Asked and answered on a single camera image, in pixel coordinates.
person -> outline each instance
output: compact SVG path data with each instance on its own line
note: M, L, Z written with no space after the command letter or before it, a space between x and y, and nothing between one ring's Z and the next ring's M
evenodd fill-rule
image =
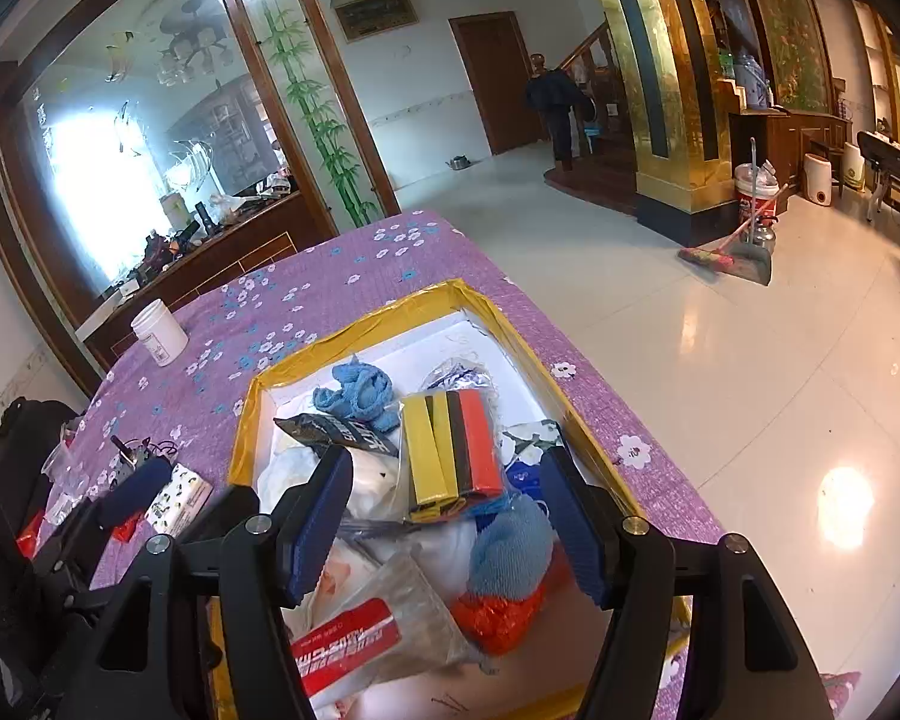
M570 134L570 109L575 105L589 110L593 119L593 103L562 70L548 70L542 53L530 56L533 74L527 81L525 98L533 110L547 122L554 144L554 160L564 169L573 170L573 141Z

door frame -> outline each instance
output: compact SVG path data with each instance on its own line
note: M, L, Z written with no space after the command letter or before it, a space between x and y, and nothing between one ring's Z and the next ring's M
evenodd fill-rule
M480 111L480 121L484 126L484 132L487 134L487 143L490 144L490 153L494 155L509 151L509 149L500 148L496 133L491 132L490 127L487 126L487 122L490 120L490 117L488 117L487 114L488 108L481 99L480 92L474 88L473 62L470 57L470 52L466 47L466 40L463 39L463 33L461 33L460 26L465 23L485 22L486 20L499 20L501 18L506 18L511 29L514 30L517 44L520 46L520 52L523 56L523 66L527 71L527 80L529 81L533 69L530 67L530 55L527 53L527 44L524 43L523 32L520 31L520 23L516 20L516 13L514 13L514 11L500 10L494 13L481 13L475 16L461 16L460 18L450 19L450 28L453 30L454 40L457 42L457 48L460 50L461 59L463 60L463 69L466 71L466 77L470 81L470 88L473 90L473 98L476 100L477 110Z

floral tablecloth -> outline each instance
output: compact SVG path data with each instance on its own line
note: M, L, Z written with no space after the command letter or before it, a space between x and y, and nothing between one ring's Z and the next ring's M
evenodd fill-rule
M426 211L308 248L181 308L175 317L189 336L186 349L162 368L140 343L127 351L80 423L74 456L90 484L102 485L114 455L111 435L124 442L173 440L178 461L218 493L226 486L242 399L258 371L368 311L450 278L463 279L506 314L618 459L661 531L695 541L720 538L722 529L696 490L586 358L460 230ZM115 583L153 533L141 521L130 543L111 539L94 585ZM676 713L682 669L671 679L675 668L670 664L664 674L658 718Z

silver bolt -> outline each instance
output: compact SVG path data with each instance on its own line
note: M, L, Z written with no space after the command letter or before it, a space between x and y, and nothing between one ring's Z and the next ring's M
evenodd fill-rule
M624 530L631 536L645 536L650 533L650 523L643 517L627 517L624 520Z
M159 533L157 536L151 536L146 542L146 550L151 555L161 555L170 549L170 537L165 533Z
M255 514L254 517L250 517L250 519L247 520L247 525L244 527L255 536L260 536L261 533L269 531L269 528L271 528L273 523L274 522L267 517L266 514Z
M743 555L749 550L749 541L739 533L728 533L724 538L724 546L734 555Z

staircase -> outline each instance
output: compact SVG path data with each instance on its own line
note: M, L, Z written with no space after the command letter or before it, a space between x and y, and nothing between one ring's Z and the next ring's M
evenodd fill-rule
M603 60L597 62L594 50L599 47ZM581 155L574 160L574 169L564 172L560 167L548 170L546 183L581 200L602 205L624 214L636 213L636 152L634 134L626 109L623 78L615 64L615 52L610 28L603 23L586 37L559 64L578 82L583 92L593 100L597 121L584 127L575 117ZM612 116L607 105L615 105Z

